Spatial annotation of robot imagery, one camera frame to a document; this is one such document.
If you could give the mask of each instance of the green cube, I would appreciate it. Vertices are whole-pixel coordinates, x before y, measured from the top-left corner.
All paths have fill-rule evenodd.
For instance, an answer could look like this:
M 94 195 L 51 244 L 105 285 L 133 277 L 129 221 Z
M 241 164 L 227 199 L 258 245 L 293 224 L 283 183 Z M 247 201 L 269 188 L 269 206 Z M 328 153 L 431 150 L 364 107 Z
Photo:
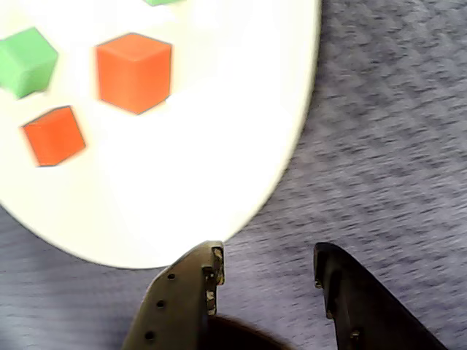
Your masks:
M 149 5 L 162 5 L 162 4 L 170 4 L 171 2 L 176 2 L 179 0 L 145 0 Z
M 57 63 L 58 53 L 35 28 L 0 41 L 0 87 L 18 98 L 44 91 Z

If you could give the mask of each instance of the red block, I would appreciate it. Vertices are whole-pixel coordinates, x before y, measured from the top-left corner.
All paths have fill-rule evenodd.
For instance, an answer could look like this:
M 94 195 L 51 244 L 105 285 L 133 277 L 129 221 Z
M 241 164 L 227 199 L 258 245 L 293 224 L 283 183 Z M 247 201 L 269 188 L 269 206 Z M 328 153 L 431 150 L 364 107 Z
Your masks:
M 171 45 L 127 34 L 96 48 L 99 98 L 140 114 L 170 94 Z
M 47 112 L 23 130 L 40 166 L 56 166 L 85 148 L 70 106 Z

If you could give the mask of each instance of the gray fabric floor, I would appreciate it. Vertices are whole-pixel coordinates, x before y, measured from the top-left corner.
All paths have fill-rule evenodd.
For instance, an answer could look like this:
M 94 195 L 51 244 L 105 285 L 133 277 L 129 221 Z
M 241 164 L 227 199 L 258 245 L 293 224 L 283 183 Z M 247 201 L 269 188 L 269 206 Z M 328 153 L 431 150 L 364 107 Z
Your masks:
M 312 245 L 333 241 L 466 347 L 466 23 L 464 1 L 325 0 L 309 118 L 276 192 L 226 244 L 221 313 L 335 349 L 312 286 Z M 0 209 L 0 349 L 119 349 L 156 273 L 68 256 Z

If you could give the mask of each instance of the cube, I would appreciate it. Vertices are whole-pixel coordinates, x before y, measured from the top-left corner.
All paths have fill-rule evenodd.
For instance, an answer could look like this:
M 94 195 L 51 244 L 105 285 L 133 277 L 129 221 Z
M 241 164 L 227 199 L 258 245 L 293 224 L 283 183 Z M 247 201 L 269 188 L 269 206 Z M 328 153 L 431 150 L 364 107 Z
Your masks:
M 46 90 L 58 53 L 35 28 L 0 41 L 0 86 L 25 97 Z
M 179 0 L 145 0 L 149 5 L 156 6 L 162 4 L 170 4 L 171 2 L 176 2 Z
M 135 114 L 170 94 L 171 45 L 126 34 L 96 48 L 99 98 Z
M 56 166 L 85 148 L 72 108 L 52 109 L 23 126 L 39 166 Z

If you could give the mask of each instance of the screw hole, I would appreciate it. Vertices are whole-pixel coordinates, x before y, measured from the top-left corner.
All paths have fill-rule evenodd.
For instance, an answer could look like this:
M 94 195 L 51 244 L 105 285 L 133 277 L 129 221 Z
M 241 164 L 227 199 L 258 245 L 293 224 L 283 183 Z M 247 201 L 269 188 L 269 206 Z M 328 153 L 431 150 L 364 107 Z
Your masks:
M 144 334 L 144 339 L 146 339 L 147 342 L 152 342 L 155 339 L 155 333 L 152 330 L 148 330 Z

